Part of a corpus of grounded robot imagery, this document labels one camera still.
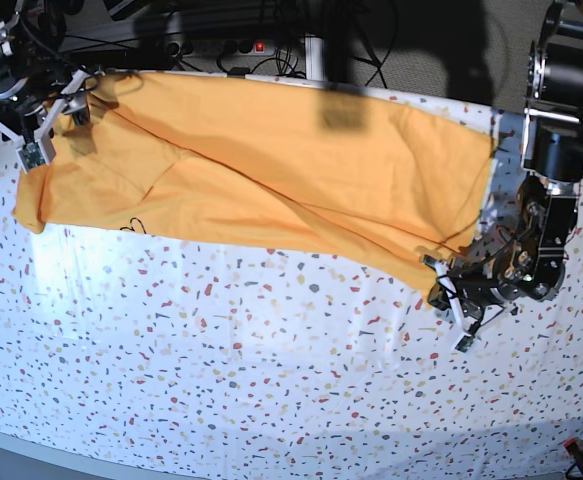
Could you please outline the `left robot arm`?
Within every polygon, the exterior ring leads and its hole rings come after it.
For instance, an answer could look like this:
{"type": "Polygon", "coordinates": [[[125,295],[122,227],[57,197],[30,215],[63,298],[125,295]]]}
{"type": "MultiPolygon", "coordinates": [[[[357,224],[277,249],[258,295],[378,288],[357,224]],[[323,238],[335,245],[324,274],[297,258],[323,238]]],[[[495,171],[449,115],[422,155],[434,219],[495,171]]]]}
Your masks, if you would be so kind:
{"type": "Polygon", "coordinates": [[[450,312],[466,338],[477,337],[488,308],[506,312],[520,297],[550,300],[565,278],[583,181],[583,1],[552,2],[531,45],[521,164],[516,224],[487,235],[503,245],[475,240],[465,258],[423,259],[436,273],[429,304],[450,312]]]}

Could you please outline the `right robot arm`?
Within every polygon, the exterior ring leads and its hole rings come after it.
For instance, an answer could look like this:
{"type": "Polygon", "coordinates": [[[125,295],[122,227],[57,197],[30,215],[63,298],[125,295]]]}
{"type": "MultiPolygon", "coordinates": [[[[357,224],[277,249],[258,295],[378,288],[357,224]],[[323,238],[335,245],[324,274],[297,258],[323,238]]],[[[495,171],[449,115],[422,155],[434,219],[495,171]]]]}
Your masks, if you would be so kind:
{"type": "Polygon", "coordinates": [[[48,164],[55,151],[52,127],[63,114],[89,122],[86,95],[102,72],[60,52],[65,17],[82,1],[0,1],[0,134],[15,143],[25,169],[48,164]]]}

